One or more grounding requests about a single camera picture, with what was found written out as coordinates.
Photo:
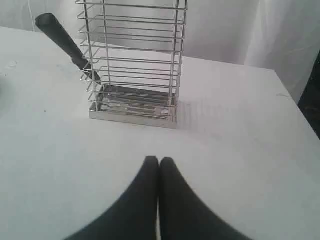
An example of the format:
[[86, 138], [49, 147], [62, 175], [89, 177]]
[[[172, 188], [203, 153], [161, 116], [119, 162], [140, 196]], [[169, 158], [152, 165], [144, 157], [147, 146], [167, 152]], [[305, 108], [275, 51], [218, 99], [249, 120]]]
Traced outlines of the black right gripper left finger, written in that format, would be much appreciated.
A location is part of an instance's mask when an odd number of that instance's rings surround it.
[[101, 216], [68, 240], [156, 240], [160, 164], [147, 156], [132, 183]]

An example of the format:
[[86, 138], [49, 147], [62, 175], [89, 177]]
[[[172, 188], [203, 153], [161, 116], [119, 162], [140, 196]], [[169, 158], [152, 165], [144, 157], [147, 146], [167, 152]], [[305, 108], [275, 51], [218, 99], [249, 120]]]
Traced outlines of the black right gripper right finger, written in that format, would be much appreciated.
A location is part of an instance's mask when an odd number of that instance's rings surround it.
[[170, 157], [160, 162], [159, 224], [162, 240], [248, 240], [195, 194]]

